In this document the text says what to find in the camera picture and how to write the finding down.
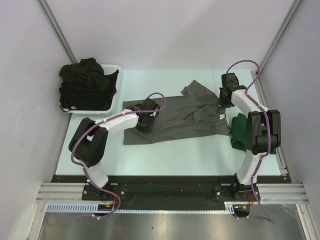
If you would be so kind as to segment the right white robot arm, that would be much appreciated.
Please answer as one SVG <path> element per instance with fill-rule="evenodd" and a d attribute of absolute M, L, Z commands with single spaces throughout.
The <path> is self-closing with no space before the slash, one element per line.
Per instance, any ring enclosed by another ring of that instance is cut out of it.
<path fill-rule="evenodd" d="M 221 76 L 219 100 L 223 108 L 237 107 L 246 115 L 244 141 L 246 154 L 230 185 L 229 198 L 246 201 L 258 197 L 257 175 L 265 157 L 281 145 L 281 114 L 260 105 L 235 73 Z"/>

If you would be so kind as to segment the black t shirts pile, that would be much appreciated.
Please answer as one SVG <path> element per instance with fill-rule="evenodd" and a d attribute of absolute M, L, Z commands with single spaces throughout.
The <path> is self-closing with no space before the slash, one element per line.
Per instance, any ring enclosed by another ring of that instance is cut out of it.
<path fill-rule="evenodd" d="M 119 69 L 105 74 L 103 67 L 91 57 L 64 65 L 59 72 L 60 107 L 64 111 L 107 111 L 117 92 Z"/>

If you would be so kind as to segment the grey t shirt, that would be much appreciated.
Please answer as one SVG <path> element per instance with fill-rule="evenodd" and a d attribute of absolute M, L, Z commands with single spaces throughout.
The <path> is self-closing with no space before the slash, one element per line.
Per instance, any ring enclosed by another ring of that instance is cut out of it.
<path fill-rule="evenodd" d="M 154 120 L 150 133 L 136 128 L 124 131 L 124 145 L 149 145 L 165 141 L 229 136 L 225 109 L 214 92 L 193 80 L 181 91 L 181 96 L 166 97 L 166 106 Z"/>

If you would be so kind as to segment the white plastic basket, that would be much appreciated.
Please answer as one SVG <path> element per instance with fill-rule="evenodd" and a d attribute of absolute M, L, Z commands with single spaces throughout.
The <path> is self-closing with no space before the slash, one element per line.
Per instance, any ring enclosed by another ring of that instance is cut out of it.
<path fill-rule="evenodd" d="M 123 72 L 120 66 L 114 64 L 101 64 L 101 67 L 104 70 L 105 75 L 110 75 L 116 71 L 119 71 L 115 84 L 116 93 L 113 95 L 110 108 L 108 110 L 78 110 L 60 107 L 64 113 L 78 115 L 106 115 L 107 117 L 112 115 L 113 110 L 116 109 L 119 102 L 120 90 L 123 83 Z"/>

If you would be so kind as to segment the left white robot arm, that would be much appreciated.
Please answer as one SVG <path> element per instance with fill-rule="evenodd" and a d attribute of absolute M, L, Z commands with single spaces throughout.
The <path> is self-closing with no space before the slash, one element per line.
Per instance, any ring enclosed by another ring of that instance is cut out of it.
<path fill-rule="evenodd" d="M 107 185 L 109 178 L 101 163 L 108 138 L 127 129 L 150 133 L 161 110 L 160 105 L 148 97 L 116 115 L 100 120 L 88 117 L 81 120 L 68 146 L 70 159 L 82 168 L 98 199 L 105 200 L 111 193 Z"/>

